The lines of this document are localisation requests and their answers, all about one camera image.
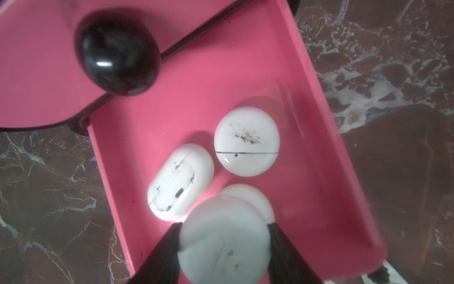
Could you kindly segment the white oval earphone case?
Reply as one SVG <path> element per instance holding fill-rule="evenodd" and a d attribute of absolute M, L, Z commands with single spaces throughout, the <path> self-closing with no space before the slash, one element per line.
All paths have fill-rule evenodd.
<path fill-rule="evenodd" d="M 151 181 L 147 202 L 163 221 L 176 221 L 188 214 L 214 179 L 210 153 L 197 144 L 177 148 Z"/>

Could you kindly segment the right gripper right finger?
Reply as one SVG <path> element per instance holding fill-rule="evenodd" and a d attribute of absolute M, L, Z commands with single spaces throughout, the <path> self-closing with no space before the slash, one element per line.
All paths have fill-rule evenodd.
<path fill-rule="evenodd" d="M 322 284 L 284 231 L 276 224 L 268 225 L 271 237 L 271 259 L 268 275 L 271 284 Z"/>

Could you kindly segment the pink drawer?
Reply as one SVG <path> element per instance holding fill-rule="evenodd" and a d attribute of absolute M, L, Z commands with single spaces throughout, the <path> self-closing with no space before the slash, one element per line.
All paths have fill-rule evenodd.
<path fill-rule="evenodd" d="M 160 62 L 245 1 L 2 1 L 1 130 L 83 120 L 114 95 L 137 95 Z"/>
<path fill-rule="evenodd" d="M 131 273 L 174 221 L 239 183 L 267 197 L 322 279 L 387 257 L 286 1 L 252 1 L 165 62 L 149 91 L 90 121 Z"/>

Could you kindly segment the white round earphone case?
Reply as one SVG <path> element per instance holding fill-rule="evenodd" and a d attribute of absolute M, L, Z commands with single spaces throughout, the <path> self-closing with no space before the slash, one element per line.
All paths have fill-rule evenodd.
<path fill-rule="evenodd" d="M 268 198 L 254 186 L 237 183 L 221 190 L 220 195 L 233 196 L 251 204 L 265 219 L 267 224 L 275 223 L 274 210 Z"/>
<path fill-rule="evenodd" d="M 239 198 L 218 195 L 183 222 L 177 256 L 192 284 L 257 284 L 268 269 L 270 244 L 259 211 Z"/>
<path fill-rule="evenodd" d="M 219 122 L 214 148 L 221 165 L 240 177 L 261 175 L 272 167 L 280 150 L 274 120 L 255 107 L 239 107 Z"/>

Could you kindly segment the yellow black pliers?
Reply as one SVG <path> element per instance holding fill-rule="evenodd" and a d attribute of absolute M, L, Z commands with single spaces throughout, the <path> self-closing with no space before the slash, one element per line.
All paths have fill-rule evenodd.
<path fill-rule="evenodd" d="M 364 284 L 408 284 L 388 261 L 384 261 L 377 271 L 361 275 L 361 280 Z"/>

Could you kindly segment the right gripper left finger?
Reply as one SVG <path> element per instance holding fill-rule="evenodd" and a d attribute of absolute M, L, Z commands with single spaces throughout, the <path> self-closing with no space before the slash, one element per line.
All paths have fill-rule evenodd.
<path fill-rule="evenodd" d="M 180 265 L 177 256 L 182 222 L 172 224 L 149 257 L 127 284 L 177 284 Z"/>

